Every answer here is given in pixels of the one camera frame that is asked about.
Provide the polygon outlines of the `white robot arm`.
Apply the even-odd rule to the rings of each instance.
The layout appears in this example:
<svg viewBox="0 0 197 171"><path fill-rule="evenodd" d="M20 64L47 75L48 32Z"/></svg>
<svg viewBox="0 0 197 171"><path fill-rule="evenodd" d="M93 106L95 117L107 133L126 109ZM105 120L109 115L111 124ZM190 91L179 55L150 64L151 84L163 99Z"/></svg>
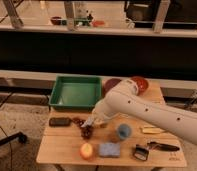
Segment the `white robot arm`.
<svg viewBox="0 0 197 171"><path fill-rule="evenodd" d="M142 99L132 78L120 81L98 101L83 127L107 123L118 113L137 117L197 145L197 113Z"/></svg>

